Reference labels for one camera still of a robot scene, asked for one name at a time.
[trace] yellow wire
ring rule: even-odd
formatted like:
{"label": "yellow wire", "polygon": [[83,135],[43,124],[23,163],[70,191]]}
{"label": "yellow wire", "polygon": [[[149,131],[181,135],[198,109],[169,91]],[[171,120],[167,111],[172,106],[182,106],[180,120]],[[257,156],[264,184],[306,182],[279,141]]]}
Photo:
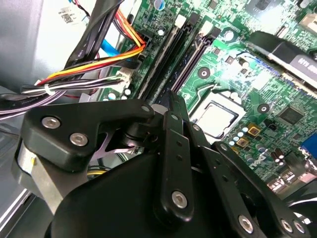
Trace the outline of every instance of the yellow wire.
{"label": "yellow wire", "polygon": [[56,72],[56,73],[52,73],[47,78],[53,78],[53,77],[56,77],[56,76],[59,76],[59,75],[63,75],[63,74],[68,74],[68,73],[74,73],[74,72],[77,72],[77,71],[82,71],[82,70],[85,70],[87,68],[98,66],[98,65],[104,64],[104,63],[109,63],[109,62],[113,62],[113,61],[117,61],[117,60],[124,60],[126,58],[130,58],[132,56],[138,55],[140,52],[143,51],[143,49],[144,49],[144,47],[141,47],[139,51],[136,51],[136,52],[134,52],[134,53],[132,53],[130,55],[127,55],[127,56],[126,55],[123,55],[123,56],[118,55],[116,57],[105,59],[105,60],[98,61],[98,62],[95,62],[95,63],[83,65],[83,66],[72,68],[72,69],[68,69],[68,70],[63,70],[63,71]]}
{"label": "yellow wire", "polygon": [[87,175],[103,175],[106,171],[89,171]]}
{"label": "yellow wire", "polygon": [[118,56],[111,57],[109,59],[105,59],[105,60],[98,61],[98,62],[95,62],[95,63],[91,63],[91,64],[83,65],[83,66],[80,66],[80,67],[76,67],[76,68],[72,68],[72,69],[67,69],[67,70],[62,70],[62,71],[59,71],[59,72],[55,72],[55,73],[52,73],[49,77],[47,77],[47,79],[53,78],[53,77],[56,77],[56,76],[60,76],[60,75],[64,75],[64,74],[69,74],[69,73],[82,71],[82,70],[85,70],[85,69],[90,68],[90,67],[98,66],[98,65],[101,65],[101,64],[105,64],[105,63],[110,63],[110,62],[117,61],[117,60],[124,60],[126,58],[130,58],[130,57],[133,57],[133,56],[138,55],[139,53],[141,53],[143,51],[143,49],[145,48],[145,45],[141,45],[140,41],[135,36],[136,32],[134,31],[134,29],[130,25],[127,26],[125,24],[121,12],[119,12],[118,16],[121,18],[121,22],[122,22],[123,27],[131,35],[131,37],[133,38],[133,40],[135,41],[135,43],[137,44],[139,49],[135,49],[133,51],[130,51],[131,53],[130,52],[122,53],[122,54],[120,54]]}

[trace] gold component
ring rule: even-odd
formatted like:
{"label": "gold component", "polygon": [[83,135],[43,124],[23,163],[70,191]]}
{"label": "gold component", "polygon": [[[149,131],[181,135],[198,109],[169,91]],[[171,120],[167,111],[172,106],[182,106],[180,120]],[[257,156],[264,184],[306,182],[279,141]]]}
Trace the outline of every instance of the gold component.
{"label": "gold component", "polygon": [[248,133],[252,136],[257,136],[261,132],[261,129],[254,123],[250,123],[248,129]]}
{"label": "gold component", "polygon": [[237,154],[237,155],[239,155],[239,150],[238,150],[238,148],[237,147],[231,147],[231,149]]}
{"label": "gold component", "polygon": [[236,144],[244,148],[249,144],[249,141],[246,138],[242,137],[240,138],[240,140],[237,141]]}

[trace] integrated circuit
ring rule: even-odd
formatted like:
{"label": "integrated circuit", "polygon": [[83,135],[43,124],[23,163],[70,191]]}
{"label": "integrated circuit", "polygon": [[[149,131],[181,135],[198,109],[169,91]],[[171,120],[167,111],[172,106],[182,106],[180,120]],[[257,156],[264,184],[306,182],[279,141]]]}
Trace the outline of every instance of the integrated circuit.
{"label": "integrated circuit", "polygon": [[226,136],[246,114],[241,105],[225,94],[209,92],[190,116],[190,120],[203,129],[211,144]]}
{"label": "integrated circuit", "polygon": [[261,19],[280,3],[281,0],[250,0],[245,6],[245,10],[251,16]]}
{"label": "integrated circuit", "polygon": [[295,125],[304,115],[293,107],[287,107],[279,114],[279,117],[287,123]]}

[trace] motherboard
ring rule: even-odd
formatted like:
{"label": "motherboard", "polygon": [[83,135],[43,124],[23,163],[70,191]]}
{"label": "motherboard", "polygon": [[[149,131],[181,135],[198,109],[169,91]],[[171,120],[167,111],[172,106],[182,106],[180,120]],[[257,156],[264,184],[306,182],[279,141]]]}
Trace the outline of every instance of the motherboard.
{"label": "motherboard", "polygon": [[[313,163],[311,173],[294,168],[316,157],[317,2],[135,5],[133,27],[147,47],[137,58],[139,68],[125,72],[129,83],[103,90],[100,101],[140,98],[164,105],[168,91],[178,92],[210,144],[228,143],[273,191],[316,178]],[[131,47],[126,40],[121,50]]]}

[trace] cable tie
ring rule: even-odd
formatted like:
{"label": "cable tie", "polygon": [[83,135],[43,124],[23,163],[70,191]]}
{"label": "cable tie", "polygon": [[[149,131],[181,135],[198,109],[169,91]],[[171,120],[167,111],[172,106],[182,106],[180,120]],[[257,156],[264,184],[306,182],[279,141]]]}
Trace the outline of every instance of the cable tie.
{"label": "cable tie", "polygon": [[48,83],[44,84],[44,89],[45,89],[45,92],[46,92],[48,95],[50,95],[50,96],[53,96],[53,95],[55,94],[54,91],[51,91],[51,90],[50,90]]}

